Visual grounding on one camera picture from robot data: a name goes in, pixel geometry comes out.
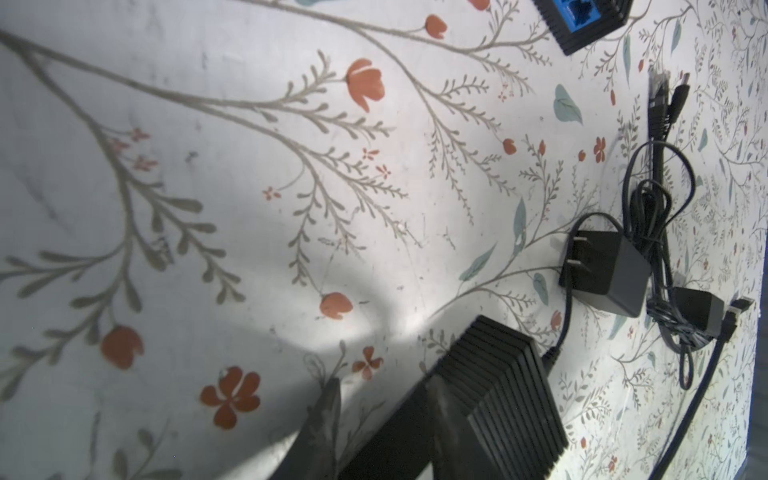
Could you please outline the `black power adapter with cord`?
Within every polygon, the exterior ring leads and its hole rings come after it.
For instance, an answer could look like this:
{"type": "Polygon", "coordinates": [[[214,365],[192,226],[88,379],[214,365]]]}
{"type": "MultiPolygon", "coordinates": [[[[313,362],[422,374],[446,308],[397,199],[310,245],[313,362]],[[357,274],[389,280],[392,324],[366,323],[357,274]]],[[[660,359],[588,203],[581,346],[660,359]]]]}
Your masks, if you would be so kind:
{"type": "Polygon", "coordinates": [[[669,150],[689,177],[695,178],[690,161],[678,147],[663,140],[649,140],[635,150],[625,171],[622,219],[591,212],[575,221],[566,239],[559,278],[565,292],[562,330],[542,362],[547,372],[556,364],[570,329],[575,299],[627,318],[648,312],[668,336],[679,338],[670,349],[679,356],[680,387],[688,390],[693,383],[693,352],[697,348],[695,328],[678,306],[666,229],[694,199],[696,186],[690,186],[682,206],[674,209],[672,195],[662,178],[651,176],[633,185],[634,165],[646,147],[651,149],[652,166],[661,167],[663,152],[669,150]]]}

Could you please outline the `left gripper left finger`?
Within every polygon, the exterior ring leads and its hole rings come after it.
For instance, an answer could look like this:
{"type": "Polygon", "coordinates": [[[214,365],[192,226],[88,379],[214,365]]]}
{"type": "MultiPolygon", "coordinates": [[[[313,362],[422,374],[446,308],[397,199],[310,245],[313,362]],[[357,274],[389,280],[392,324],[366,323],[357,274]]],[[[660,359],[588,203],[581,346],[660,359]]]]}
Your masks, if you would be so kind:
{"type": "Polygon", "coordinates": [[[331,378],[271,479],[336,479],[341,387],[331,378]]]}

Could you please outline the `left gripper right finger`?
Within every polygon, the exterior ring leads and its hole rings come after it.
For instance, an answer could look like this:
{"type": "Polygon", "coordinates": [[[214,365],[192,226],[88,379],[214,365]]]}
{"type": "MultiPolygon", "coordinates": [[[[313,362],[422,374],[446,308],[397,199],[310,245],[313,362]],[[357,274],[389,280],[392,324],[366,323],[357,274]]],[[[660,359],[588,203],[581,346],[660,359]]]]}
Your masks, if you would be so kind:
{"type": "Polygon", "coordinates": [[[426,383],[434,479],[497,479],[498,471],[441,376],[426,383]]]}

